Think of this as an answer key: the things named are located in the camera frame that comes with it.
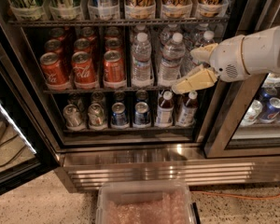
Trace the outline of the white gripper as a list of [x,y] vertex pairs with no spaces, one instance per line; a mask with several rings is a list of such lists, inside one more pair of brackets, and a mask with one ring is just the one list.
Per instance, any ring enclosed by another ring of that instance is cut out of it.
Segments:
[[201,62],[208,63],[213,68],[199,65],[178,79],[171,87],[175,94],[204,90],[213,87],[217,82],[217,75],[225,82],[245,80],[249,77],[242,55],[243,35],[226,39],[221,43],[213,43],[193,49],[191,56]]

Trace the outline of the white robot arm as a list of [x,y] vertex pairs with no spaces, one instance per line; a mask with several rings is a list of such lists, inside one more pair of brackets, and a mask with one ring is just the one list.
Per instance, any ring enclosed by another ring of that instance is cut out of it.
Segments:
[[198,65],[178,79],[171,87],[175,94],[210,88],[219,79],[234,82],[252,75],[280,75],[280,25],[199,47],[190,54],[210,67]]

